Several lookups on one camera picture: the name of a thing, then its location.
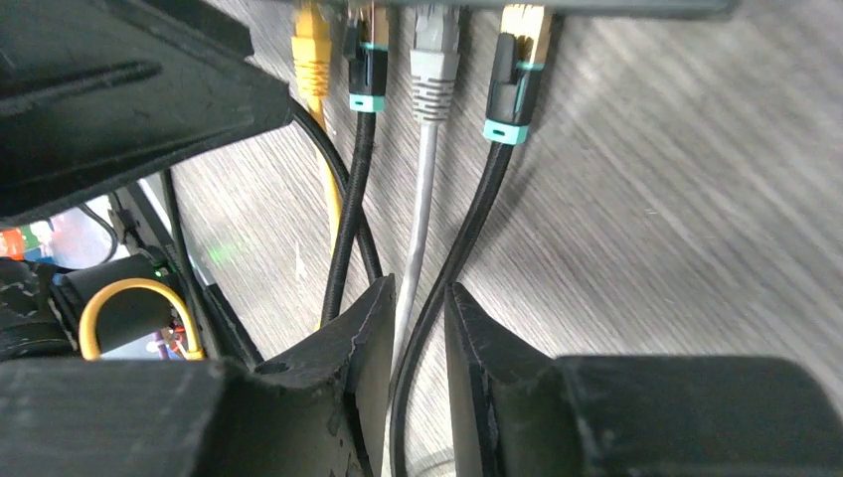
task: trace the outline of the gray connector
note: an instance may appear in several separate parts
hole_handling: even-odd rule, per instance
[[[413,118],[440,123],[447,119],[459,54],[459,9],[441,5],[416,8],[416,41],[410,51]]]

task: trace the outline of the orange object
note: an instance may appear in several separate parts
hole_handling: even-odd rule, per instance
[[[26,243],[20,230],[11,229],[0,232],[0,256],[23,260],[24,251],[26,251]]]

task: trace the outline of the yellow cable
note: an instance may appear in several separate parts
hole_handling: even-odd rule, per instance
[[[330,88],[331,36],[330,27],[315,2],[307,0],[298,10],[291,45],[299,94],[307,102],[313,118],[327,131],[322,100],[328,96]],[[342,199],[327,161],[321,162],[322,189],[328,209],[333,253],[340,225]]]
[[[111,299],[117,293],[128,290],[130,288],[145,288],[152,290],[170,302],[179,317],[182,319],[182,324],[185,327],[185,334],[187,335],[187,350],[184,356],[188,360],[201,360],[205,358],[205,353],[202,347],[199,346],[199,330],[196,322],[187,310],[185,302],[173,291],[169,286],[148,278],[126,278],[115,281],[106,285],[102,290],[94,295],[82,312],[82,319],[80,319],[80,349],[82,350],[82,357],[86,360],[98,360],[101,352],[99,350],[99,343],[96,340],[96,319],[99,317],[99,312],[106,301]]]

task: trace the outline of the gray tabletop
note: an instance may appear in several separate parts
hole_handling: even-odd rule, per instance
[[[217,3],[252,28],[253,60],[293,80],[291,7]],[[400,276],[419,134],[413,12],[396,20],[365,208],[384,270]],[[417,313],[488,150],[498,22],[474,12],[460,45]],[[780,355],[843,403],[841,27],[837,0],[748,1],[718,23],[568,19],[532,137],[461,281],[549,354]],[[334,67],[326,111],[348,158],[354,116],[344,62]],[[318,160],[291,126],[177,169],[200,258],[267,356],[318,319],[329,263]],[[350,276],[348,301],[365,286],[357,257]],[[452,472],[446,386],[438,326],[412,400],[414,475]]]

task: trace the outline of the white cable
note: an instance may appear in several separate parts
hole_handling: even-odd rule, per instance
[[[440,5],[416,8],[416,43],[410,51],[410,71],[413,76],[413,118],[421,124],[421,138],[413,226],[396,307],[392,370],[404,346],[422,274],[436,169],[436,133],[439,125],[447,120],[459,64],[456,53],[458,19],[457,8]]]

